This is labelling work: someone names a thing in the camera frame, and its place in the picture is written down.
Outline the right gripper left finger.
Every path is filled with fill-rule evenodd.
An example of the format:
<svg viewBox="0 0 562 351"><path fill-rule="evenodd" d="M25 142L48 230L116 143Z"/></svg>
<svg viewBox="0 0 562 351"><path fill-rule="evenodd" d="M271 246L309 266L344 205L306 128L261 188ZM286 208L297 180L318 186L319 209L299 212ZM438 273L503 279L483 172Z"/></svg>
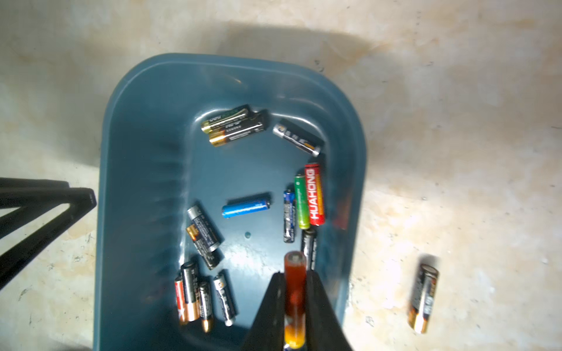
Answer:
<svg viewBox="0 0 562 351"><path fill-rule="evenodd" d="M284 349L285 275L275 273L266 289L260 308L240 350Z"/></svg>

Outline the teal plastic storage box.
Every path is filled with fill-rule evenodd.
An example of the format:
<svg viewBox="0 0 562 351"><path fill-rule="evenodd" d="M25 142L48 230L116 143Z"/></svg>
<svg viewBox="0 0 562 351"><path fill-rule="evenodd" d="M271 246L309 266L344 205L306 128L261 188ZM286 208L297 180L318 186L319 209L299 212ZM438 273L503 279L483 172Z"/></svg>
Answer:
<svg viewBox="0 0 562 351"><path fill-rule="evenodd" d="M96 350L238 350L272 275L299 242L282 239L282 194L311 156L271 130L215 147L201 123L249 105L322 144L327 209L317 272L343 320L367 163L357 112L330 80L304 67L249 58L164 54L121 79L102 132L95 293ZM231 203L270 208L222 217ZM179 324L174 279L196 256L187 211L198 205L221 237L237 306L233 326Z"/></svg>

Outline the red orange AAA battery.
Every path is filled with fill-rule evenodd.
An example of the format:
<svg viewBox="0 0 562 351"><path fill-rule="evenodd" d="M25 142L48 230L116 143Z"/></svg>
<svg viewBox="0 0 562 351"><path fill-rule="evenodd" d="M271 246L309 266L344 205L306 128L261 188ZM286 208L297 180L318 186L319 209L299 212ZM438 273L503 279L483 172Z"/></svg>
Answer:
<svg viewBox="0 0 562 351"><path fill-rule="evenodd" d="M306 339L305 288L307 260L300 251L288 252L284 259L285 347L298 350Z"/></svg>

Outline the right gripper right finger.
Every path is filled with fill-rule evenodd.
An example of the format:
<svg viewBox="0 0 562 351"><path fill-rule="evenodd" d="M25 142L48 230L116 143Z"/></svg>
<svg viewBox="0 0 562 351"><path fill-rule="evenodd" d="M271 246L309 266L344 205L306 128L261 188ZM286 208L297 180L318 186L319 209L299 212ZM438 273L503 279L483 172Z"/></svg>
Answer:
<svg viewBox="0 0 562 351"><path fill-rule="evenodd" d="M307 272L305 314L308 350L352 350L316 271Z"/></svg>

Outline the black gold AA battery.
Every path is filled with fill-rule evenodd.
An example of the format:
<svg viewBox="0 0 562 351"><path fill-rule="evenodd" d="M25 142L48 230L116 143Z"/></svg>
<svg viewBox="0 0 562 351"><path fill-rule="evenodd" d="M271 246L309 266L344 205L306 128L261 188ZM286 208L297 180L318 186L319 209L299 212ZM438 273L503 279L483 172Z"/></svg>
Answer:
<svg viewBox="0 0 562 351"><path fill-rule="evenodd" d="M408 324L416 333L427 332L435 303L438 276L439 272L433 266L419 266L408 311Z"/></svg>

